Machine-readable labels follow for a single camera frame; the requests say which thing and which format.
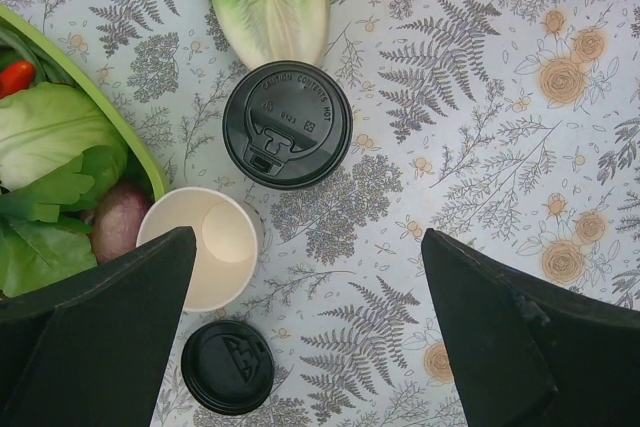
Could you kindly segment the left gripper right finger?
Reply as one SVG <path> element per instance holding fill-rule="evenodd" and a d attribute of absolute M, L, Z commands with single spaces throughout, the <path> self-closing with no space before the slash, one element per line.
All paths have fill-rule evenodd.
<path fill-rule="evenodd" d="M 557 287 L 434 229 L 421 251 L 469 425 L 638 425 L 638 312 Z"/>

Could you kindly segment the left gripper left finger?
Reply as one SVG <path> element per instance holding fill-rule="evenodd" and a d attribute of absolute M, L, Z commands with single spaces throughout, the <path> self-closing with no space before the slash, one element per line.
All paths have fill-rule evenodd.
<path fill-rule="evenodd" d="M 147 426 L 191 280 L 175 228 L 1 304 L 4 426 Z"/>

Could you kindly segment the black plastic cup lid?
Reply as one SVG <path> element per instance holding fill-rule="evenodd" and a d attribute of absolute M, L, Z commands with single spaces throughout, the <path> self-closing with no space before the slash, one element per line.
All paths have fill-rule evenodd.
<path fill-rule="evenodd" d="M 224 109 L 222 136 L 234 164 L 280 191 L 311 187 L 340 166 L 353 133 L 352 109 L 320 68 L 276 61 L 247 73 Z"/>

